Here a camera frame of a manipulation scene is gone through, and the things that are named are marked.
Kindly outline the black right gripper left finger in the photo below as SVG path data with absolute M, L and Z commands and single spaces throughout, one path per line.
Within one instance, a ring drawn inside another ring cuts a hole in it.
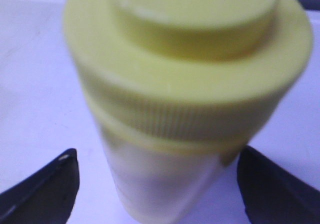
M 79 190 L 77 151 L 67 149 L 0 195 L 2 224 L 65 224 Z

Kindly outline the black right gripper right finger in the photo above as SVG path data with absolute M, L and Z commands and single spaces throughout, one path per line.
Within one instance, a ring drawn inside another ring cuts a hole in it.
M 320 222 L 320 192 L 253 147 L 240 153 L 237 183 L 252 224 Z

